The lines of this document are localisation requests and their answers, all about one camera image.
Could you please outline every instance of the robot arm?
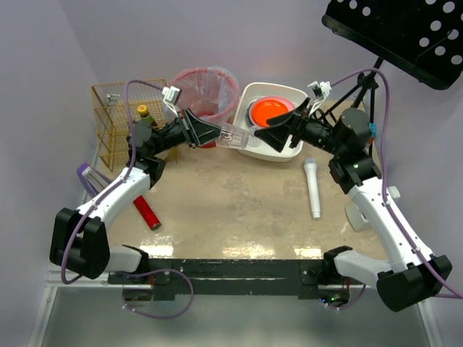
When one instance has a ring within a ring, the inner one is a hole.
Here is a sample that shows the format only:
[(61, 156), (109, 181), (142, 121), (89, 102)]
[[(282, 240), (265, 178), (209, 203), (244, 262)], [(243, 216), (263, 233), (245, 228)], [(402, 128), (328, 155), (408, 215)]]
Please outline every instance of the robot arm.
[[(409, 245), (384, 205), (381, 172), (365, 151), (372, 135), (367, 114), (348, 108), (334, 126), (323, 124), (310, 115), (311, 106), (306, 99), (293, 112), (269, 120), (270, 126), (255, 131), (254, 135), (277, 151), (283, 150), (292, 136), (291, 147), (302, 140), (332, 154), (331, 176), (369, 220), (388, 256), (388, 261), (380, 261), (350, 247), (333, 249), (323, 256), (320, 281), (328, 284), (329, 279), (339, 276), (359, 280), (376, 288), (386, 306), (395, 312), (436, 295), (442, 285), (415, 254), (416, 249)], [(395, 202), (387, 199), (387, 203), (426, 261), (446, 279), (451, 272), (448, 258), (445, 255), (436, 257), (413, 231)]]
[(125, 168), (91, 201), (76, 210), (64, 208), (56, 215), (50, 250), (52, 263), (61, 265), (72, 232), (81, 217), (91, 209), (79, 230), (79, 236), (72, 243), (67, 269), (90, 279), (97, 278), (103, 272), (136, 271), (144, 253), (133, 247), (110, 247), (106, 231), (136, 197), (147, 192), (161, 178), (165, 162), (155, 155), (182, 143), (190, 147), (207, 145), (217, 139), (233, 142), (232, 145), (235, 143), (227, 128), (201, 121), (189, 109), (159, 130), (139, 121), (134, 126), (134, 136), (136, 148), (130, 145), (129, 153), (135, 150), (136, 161), (129, 176), (124, 178), (129, 170)]

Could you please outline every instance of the clear plastic container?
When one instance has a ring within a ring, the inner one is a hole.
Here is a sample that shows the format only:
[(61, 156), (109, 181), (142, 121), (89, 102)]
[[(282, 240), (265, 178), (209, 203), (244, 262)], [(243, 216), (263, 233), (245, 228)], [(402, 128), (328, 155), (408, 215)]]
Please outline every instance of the clear plastic container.
[(221, 127), (220, 137), (216, 140), (217, 147), (234, 148), (236, 150), (247, 147), (251, 137), (247, 130), (229, 123), (223, 123)]

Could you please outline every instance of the white wall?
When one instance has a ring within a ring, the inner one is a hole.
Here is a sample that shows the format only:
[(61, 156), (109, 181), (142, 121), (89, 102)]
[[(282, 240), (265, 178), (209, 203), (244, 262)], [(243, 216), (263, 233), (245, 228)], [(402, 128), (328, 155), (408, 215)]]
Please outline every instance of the white wall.
[(102, 82), (221, 65), (239, 80), (298, 88), (372, 66), (321, 24), (327, 0), (60, 0)]
[[(436, 255), (454, 269), (451, 285), (463, 291), (463, 79), (432, 90), (391, 66), (391, 115), (386, 139), (389, 182), (401, 192), (398, 205)], [(382, 122), (383, 105), (376, 114)], [(463, 302), (433, 299), (446, 347), (461, 345)]]
[(55, 214), (82, 194), (97, 79), (55, 0), (0, 11), (0, 336), (25, 346), (43, 294)]

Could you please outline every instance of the perforated black panel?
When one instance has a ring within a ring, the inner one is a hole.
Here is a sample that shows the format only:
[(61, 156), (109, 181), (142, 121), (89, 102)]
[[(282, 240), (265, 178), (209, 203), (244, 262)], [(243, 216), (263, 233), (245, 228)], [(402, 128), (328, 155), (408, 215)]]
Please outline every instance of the perforated black panel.
[(323, 24), (434, 89), (463, 70), (463, 0), (332, 0)]

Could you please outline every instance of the metal stand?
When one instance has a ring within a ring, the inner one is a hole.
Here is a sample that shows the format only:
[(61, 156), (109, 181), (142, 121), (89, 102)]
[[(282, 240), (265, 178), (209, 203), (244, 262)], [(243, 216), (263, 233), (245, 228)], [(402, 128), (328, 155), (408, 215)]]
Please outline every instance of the metal stand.
[[(382, 58), (376, 59), (376, 62), (373, 65), (373, 67), (375, 69), (379, 69), (383, 61), (384, 59)], [(326, 110), (320, 116), (320, 118), (324, 120), (325, 123), (327, 123), (326, 121), (327, 115), (330, 115), (332, 119), (336, 119), (333, 115), (333, 110), (336, 109), (339, 105), (341, 105), (349, 96), (354, 94), (359, 88), (361, 88), (351, 107), (359, 108), (363, 98), (365, 97), (365, 94), (367, 93), (367, 91), (370, 91), (370, 123), (374, 123), (375, 121), (375, 89), (378, 88), (378, 83), (376, 83), (375, 81), (375, 76), (376, 76), (376, 72), (371, 72), (367, 76), (365, 76), (363, 73), (359, 74), (357, 78), (357, 85), (353, 87), (349, 92), (347, 92), (342, 98), (340, 98), (334, 105), (332, 105), (332, 107)], [(370, 157), (373, 155), (373, 144), (371, 144), (370, 147), (368, 148), (368, 155)]]

